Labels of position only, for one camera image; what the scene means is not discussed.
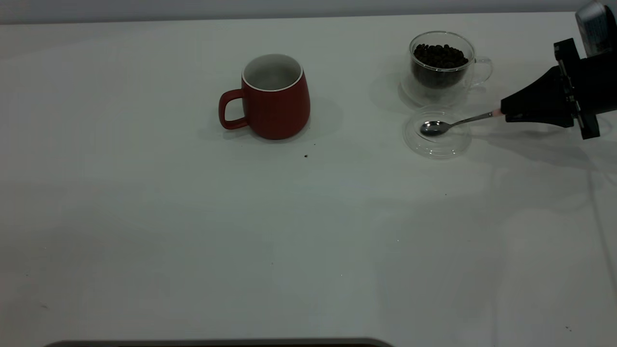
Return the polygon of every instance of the glass cup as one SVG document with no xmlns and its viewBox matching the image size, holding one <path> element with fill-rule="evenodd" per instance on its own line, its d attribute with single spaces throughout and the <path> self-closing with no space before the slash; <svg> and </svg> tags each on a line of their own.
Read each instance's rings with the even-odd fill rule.
<svg viewBox="0 0 617 347">
<path fill-rule="evenodd" d="M 414 55 L 421 44 L 428 46 L 449 45 L 463 52 L 468 59 L 465 65 L 451 69 L 432 67 L 422 63 Z M 486 65 L 482 74 L 475 75 L 476 64 Z M 449 31 L 429 31 L 416 36 L 409 44 L 401 87 L 405 94 L 419 105 L 453 105 L 463 100 L 472 86 L 489 79 L 493 64 L 487 57 L 476 56 L 473 45 L 464 37 Z"/>
</svg>

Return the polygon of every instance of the glass saucer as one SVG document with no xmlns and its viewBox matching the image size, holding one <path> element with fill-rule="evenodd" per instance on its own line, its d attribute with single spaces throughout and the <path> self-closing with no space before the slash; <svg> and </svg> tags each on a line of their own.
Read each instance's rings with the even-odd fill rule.
<svg viewBox="0 0 617 347">
<path fill-rule="evenodd" d="M 457 125 L 439 136 L 422 135 L 420 127 L 431 120 L 453 124 L 463 117 L 447 106 L 428 105 L 416 110 L 403 126 L 403 138 L 412 151 L 431 159 L 450 159 L 469 148 L 471 133 L 468 124 Z"/>
</svg>

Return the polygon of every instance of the wall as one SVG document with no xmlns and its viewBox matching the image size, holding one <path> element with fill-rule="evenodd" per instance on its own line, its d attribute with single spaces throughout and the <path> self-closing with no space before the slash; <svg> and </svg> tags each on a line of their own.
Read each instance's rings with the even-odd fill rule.
<svg viewBox="0 0 617 347">
<path fill-rule="evenodd" d="M 587 0 L 0 0 L 0 23 L 573 11 Z"/>
</svg>

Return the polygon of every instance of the spoon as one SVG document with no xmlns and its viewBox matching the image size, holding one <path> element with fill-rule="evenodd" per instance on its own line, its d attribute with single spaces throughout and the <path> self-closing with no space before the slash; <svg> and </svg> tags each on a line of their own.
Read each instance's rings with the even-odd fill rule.
<svg viewBox="0 0 617 347">
<path fill-rule="evenodd" d="M 431 120 L 424 122 L 424 124 L 420 126 L 420 133 L 426 136 L 439 136 L 445 134 L 448 130 L 450 130 L 450 128 L 456 127 L 457 125 L 485 118 L 499 117 L 500 115 L 503 115 L 503 113 L 501 113 L 500 109 L 496 109 L 485 114 L 477 115 L 476 117 L 459 120 L 454 124 L 448 124 L 446 122 L 442 122 L 441 120 Z"/>
</svg>

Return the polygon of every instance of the coffee bean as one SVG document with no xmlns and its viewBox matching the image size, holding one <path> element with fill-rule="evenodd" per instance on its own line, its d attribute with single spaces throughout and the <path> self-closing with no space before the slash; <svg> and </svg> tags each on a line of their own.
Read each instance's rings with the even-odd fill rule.
<svg viewBox="0 0 617 347">
<path fill-rule="evenodd" d="M 440 69 L 452 69 L 469 62 L 461 50 L 450 47 L 448 44 L 444 46 L 419 44 L 414 49 L 413 55 L 422 63 Z"/>
</svg>

